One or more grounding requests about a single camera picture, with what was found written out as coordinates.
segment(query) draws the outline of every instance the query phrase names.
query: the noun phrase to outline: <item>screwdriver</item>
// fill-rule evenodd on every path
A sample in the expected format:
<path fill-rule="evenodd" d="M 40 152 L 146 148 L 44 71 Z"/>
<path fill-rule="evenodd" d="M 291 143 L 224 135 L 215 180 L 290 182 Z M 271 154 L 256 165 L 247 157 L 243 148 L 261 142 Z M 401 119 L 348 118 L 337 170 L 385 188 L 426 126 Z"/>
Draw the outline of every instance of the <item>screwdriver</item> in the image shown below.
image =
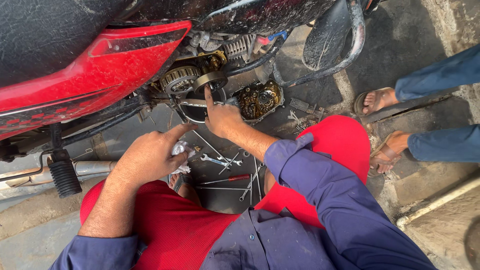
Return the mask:
<path fill-rule="evenodd" d="M 218 182 L 224 182 L 224 181 L 232 182 L 232 181 L 245 180 L 245 179 L 250 179 L 250 175 L 249 174 L 240 174 L 240 175 L 231 176 L 228 179 L 205 182 L 205 183 L 200 183 L 200 184 L 212 184 L 212 183 L 218 183 Z"/>

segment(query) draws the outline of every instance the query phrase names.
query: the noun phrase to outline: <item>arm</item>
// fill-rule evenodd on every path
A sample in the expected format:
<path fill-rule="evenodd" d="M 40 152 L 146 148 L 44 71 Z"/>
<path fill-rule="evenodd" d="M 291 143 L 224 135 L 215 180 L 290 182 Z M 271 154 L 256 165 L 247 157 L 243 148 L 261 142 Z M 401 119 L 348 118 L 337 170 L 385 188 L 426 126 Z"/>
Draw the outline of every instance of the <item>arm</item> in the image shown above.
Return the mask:
<path fill-rule="evenodd" d="M 338 252 L 361 269 L 434 269 L 431 262 L 396 228 L 358 177 L 339 163 L 304 149 L 313 136 L 276 140 L 245 127 L 240 110 L 208 105 L 207 127 L 263 160 L 275 179 L 282 179 L 315 206 L 320 222 Z"/>
<path fill-rule="evenodd" d="M 247 125 L 240 115 L 239 108 L 228 104 L 214 105 L 208 84 L 205 86 L 205 101 L 208 112 L 205 125 L 208 129 L 213 134 L 230 140 L 258 160 L 263 161 L 268 147 L 278 139 Z"/>
<path fill-rule="evenodd" d="M 194 128 L 182 124 L 167 133 L 154 131 L 137 138 L 107 177 L 78 235 L 51 269 L 130 269 L 137 247 L 137 237 L 131 235 L 136 192 L 187 160 L 185 152 L 170 153 L 177 140 Z"/>

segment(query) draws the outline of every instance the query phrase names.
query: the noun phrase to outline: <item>red shorts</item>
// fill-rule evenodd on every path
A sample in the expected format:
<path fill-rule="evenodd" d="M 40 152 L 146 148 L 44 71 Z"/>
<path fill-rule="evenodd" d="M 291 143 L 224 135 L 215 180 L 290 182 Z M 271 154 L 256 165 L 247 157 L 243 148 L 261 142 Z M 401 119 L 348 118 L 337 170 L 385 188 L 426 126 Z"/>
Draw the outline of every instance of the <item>red shorts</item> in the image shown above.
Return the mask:
<path fill-rule="evenodd" d="M 352 170 L 365 184 L 369 169 L 370 142 L 357 121 L 346 116 L 330 116 L 303 131 L 314 137 L 312 149 L 332 155 L 332 159 Z M 85 195 L 80 208 L 83 224 L 92 210 L 104 181 Z M 284 207 L 300 221 L 323 227 L 312 205 L 296 191 L 275 183 L 255 206 L 279 213 Z M 199 269 L 213 243 L 239 214 L 223 214 L 199 207 L 180 197 L 163 181 L 143 185 L 135 201 L 133 231 L 148 248 L 135 269 Z"/>

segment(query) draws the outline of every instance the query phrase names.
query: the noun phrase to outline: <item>concrete floor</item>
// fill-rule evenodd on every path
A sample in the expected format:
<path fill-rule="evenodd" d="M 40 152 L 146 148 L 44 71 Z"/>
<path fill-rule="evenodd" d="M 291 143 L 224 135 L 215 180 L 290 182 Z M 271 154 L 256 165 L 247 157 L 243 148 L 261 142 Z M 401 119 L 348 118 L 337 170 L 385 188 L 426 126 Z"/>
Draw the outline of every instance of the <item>concrete floor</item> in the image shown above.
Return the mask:
<path fill-rule="evenodd" d="M 295 29 L 277 56 L 285 79 L 308 72 L 300 59 L 303 44 L 299 42 L 308 30 L 306 26 Z M 477 0 L 386 1 L 366 17 L 366 33 L 364 49 L 353 65 L 333 76 L 285 90 L 286 108 L 278 109 L 255 128 L 281 138 L 294 138 L 293 122 L 287 121 L 290 97 L 309 102 L 316 100 L 317 105 L 326 107 L 330 114 L 354 117 L 351 104 L 357 94 L 394 86 L 398 77 L 478 44 L 480 3 Z M 233 92 L 254 80 L 254 72 L 241 74 L 231 78 L 225 89 Z M 448 89 L 444 94 L 441 102 L 433 100 L 439 96 L 414 100 L 358 119 L 369 132 L 372 148 L 393 130 L 421 132 L 480 123 L 480 85 Z M 149 115 L 155 124 L 148 117 L 143 123 L 133 117 L 67 149 L 72 157 L 84 153 L 87 148 L 94 149 L 81 160 L 118 160 L 136 137 L 153 130 L 166 131 L 180 123 L 177 115 L 165 105 L 157 106 Z M 198 132 L 227 157 L 239 151 L 231 142 L 209 133 L 202 124 Z M 240 167 L 233 165 L 231 172 L 221 177 L 209 173 L 219 171 L 220 165 L 201 161 L 199 157 L 203 153 L 215 157 L 214 152 L 194 134 L 186 134 L 183 140 L 192 147 L 201 148 L 189 163 L 198 183 L 254 170 L 250 157 L 244 159 Z M 368 189 L 392 221 L 443 194 L 478 170 L 476 163 L 420 162 L 408 150 L 402 155 L 404 158 L 390 173 L 367 182 Z M 0 162 L 0 173 L 37 165 L 37 155 L 31 155 L 13 163 Z M 100 180 L 83 182 L 82 194 L 63 200 L 58 199 L 55 190 L 0 200 L 0 270 L 48 268 L 77 233 L 83 195 Z M 228 184 L 244 187 L 247 181 Z M 474 191 L 408 227 L 407 233 L 439 269 L 471 269 L 462 249 L 462 233 L 470 220 L 480 215 L 480 198 L 478 190 Z M 240 195 L 240 191 L 199 192 L 204 207 L 225 213 L 240 213 L 250 205 L 248 198 L 239 202 Z M 253 204 L 258 201 L 258 190 L 254 190 Z"/>

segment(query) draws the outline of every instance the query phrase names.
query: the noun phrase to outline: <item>shirt pocket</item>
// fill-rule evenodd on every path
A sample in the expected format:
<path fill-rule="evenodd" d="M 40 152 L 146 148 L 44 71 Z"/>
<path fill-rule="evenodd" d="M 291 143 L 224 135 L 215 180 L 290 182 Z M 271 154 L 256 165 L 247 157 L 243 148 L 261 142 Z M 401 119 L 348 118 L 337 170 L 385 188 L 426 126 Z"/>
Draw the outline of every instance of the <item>shirt pocket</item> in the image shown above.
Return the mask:
<path fill-rule="evenodd" d="M 200 269 L 241 270 L 240 251 L 210 252 Z"/>

